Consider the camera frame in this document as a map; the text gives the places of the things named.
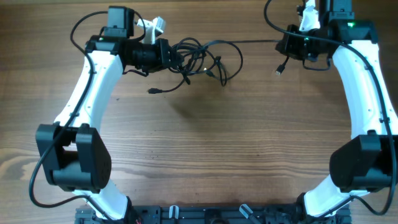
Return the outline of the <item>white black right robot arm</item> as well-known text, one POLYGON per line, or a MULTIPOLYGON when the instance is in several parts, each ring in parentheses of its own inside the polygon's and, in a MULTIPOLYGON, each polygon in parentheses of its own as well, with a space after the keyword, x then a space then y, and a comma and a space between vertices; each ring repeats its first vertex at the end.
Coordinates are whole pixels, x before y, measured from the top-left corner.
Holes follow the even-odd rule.
POLYGON ((397 185, 397 115, 381 72, 376 28, 355 19, 351 1, 304 1, 297 14, 300 24, 282 31, 277 51, 301 62, 326 55, 340 75, 351 118, 351 139, 331 155, 328 176, 300 197, 301 219, 332 218, 353 200, 388 189, 379 211, 384 215, 397 185))

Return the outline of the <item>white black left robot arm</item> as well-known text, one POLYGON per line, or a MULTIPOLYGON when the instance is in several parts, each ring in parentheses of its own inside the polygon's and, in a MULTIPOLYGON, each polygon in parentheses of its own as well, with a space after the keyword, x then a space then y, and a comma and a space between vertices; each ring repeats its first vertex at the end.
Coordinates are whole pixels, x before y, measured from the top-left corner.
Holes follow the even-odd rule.
POLYGON ((75 89, 52 124, 38 127, 36 165, 47 182, 73 198, 82 198, 100 223, 141 223, 129 197, 111 181, 111 156, 100 136, 103 114, 113 89, 130 66, 148 76, 182 60, 162 38, 161 17, 143 19, 133 9, 111 6, 108 23, 81 49, 84 67, 75 89))

